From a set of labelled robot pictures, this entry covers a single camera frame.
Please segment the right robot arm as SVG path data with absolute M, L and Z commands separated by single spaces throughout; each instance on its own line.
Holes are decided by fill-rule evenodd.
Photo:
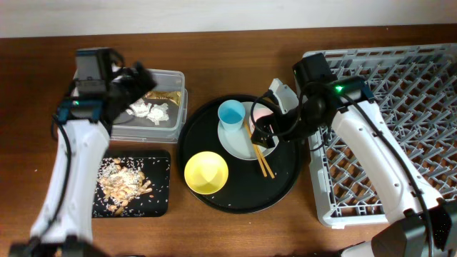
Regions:
M 263 97 L 281 110 L 255 118 L 252 143 L 302 139 L 326 126 L 350 148 L 374 185 L 388 227 L 338 256 L 455 256 L 456 202 L 422 177 L 387 127 L 373 92 L 360 76 L 338 79 L 323 54 L 293 65 L 297 90 L 272 84 Z

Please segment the white tissue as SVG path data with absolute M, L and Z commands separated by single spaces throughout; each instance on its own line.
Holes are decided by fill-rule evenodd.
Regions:
M 154 104 L 149 111 L 149 114 L 146 116 L 147 119 L 152 121 L 156 126 L 160 124 L 161 121 L 168 121 L 169 115 L 167 113 L 169 107 L 167 103 L 158 105 Z
M 143 99 L 139 99 L 127 108 L 126 113 L 131 116 L 143 118 L 148 116 L 150 109 L 150 103 L 145 102 Z

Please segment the blue plastic cup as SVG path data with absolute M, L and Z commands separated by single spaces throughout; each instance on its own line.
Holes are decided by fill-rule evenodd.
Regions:
M 218 117 L 228 132 L 238 131 L 243 125 L 246 110 L 244 105 L 237 100 L 227 100 L 218 109 Z

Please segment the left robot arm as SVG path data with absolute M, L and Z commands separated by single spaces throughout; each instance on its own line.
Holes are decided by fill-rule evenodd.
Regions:
M 76 73 L 52 116 L 58 148 L 49 188 L 26 243 L 10 256 L 105 256 L 92 243 L 96 178 L 118 116 L 156 87 L 139 62 L 109 47 L 76 51 Z

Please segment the pink plastic cup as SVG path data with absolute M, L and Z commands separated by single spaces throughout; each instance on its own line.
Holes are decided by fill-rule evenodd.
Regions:
M 257 121 L 259 118 L 268 116 L 270 114 L 273 114 L 273 111 L 266 107 L 255 108 L 253 111 L 253 117 L 254 117 L 255 121 Z M 248 121 L 249 121 L 250 131 L 251 131 L 251 133 L 253 133 L 255 131 L 255 126 L 253 124 L 252 118 L 250 118 Z

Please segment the wooden chopstick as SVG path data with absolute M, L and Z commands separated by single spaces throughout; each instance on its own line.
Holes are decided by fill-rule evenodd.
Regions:
M 263 177 L 267 177 L 267 172 L 266 172 L 265 166 L 264 166 L 264 164 L 263 164 L 263 161 L 262 161 L 262 159 L 261 159 L 261 157 L 260 157 L 260 154 L 259 154 L 259 152 L 258 152 L 257 145 L 253 144 L 252 141 L 251 141 L 251 136 L 252 136 L 251 130 L 250 130 L 248 124 L 247 124 L 245 121 L 243 122 L 243 126 L 244 126 L 244 128 L 246 129 L 246 132 L 248 133 L 249 142 L 251 143 L 252 148 L 253 148 L 253 150 L 254 150 L 254 153 L 256 154 L 256 158 L 257 158 L 258 164 L 259 164 L 259 166 L 260 166 L 260 168 L 261 168 Z
M 263 153 L 260 151 L 259 148 L 258 148 L 258 152 L 259 152 L 260 157 L 261 157 L 261 159 L 262 159 L 262 161 L 263 161 L 263 164 L 264 164 L 264 166 L 265 166 L 265 169 L 266 169 L 266 172 L 267 172 L 267 176 L 269 176 L 269 177 L 272 178 L 272 179 L 275 179 L 275 176 L 274 176 L 274 174 L 273 174 L 273 171 L 271 170 L 271 167 L 269 166 L 267 160 L 265 159 Z

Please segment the grey plate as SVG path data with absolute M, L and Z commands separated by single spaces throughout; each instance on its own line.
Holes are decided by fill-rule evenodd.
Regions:
M 245 121 L 248 120 L 248 113 L 251 110 L 252 103 L 252 101 L 242 102 L 246 110 Z M 255 110 L 257 109 L 268 108 L 263 104 L 256 104 Z M 245 161 L 255 161 L 257 159 L 253 149 L 253 144 L 251 143 L 251 139 L 244 127 L 240 128 L 237 131 L 227 131 L 224 129 L 222 122 L 219 121 L 217 132 L 221 145 L 229 154 Z M 258 146 L 259 150 L 262 151 L 264 156 L 268 156 L 269 154 L 273 153 L 276 147 L 279 145 L 279 139 L 277 136 L 273 137 L 273 142 L 275 143 L 273 148 Z

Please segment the food scraps pile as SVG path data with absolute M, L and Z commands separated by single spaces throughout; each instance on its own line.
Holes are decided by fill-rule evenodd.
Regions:
M 135 200 L 148 198 L 152 193 L 144 166 L 143 158 L 103 158 L 96 177 L 92 215 L 96 218 L 144 215 L 134 208 Z

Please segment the yellow bowl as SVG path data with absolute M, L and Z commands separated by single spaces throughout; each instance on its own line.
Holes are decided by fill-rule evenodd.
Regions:
M 220 191 L 228 181 L 229 168 L 217 153 L 202 151 L 193 155 L 184 168 L 186 185 L 194 192 L 210 195 Z

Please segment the brown snack wrapper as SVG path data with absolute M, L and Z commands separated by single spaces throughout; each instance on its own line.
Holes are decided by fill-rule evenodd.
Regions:
M 145 95 L 146 99 L 168 100 L 179 106 L 181 104 L 180 91 L 150 91 Z

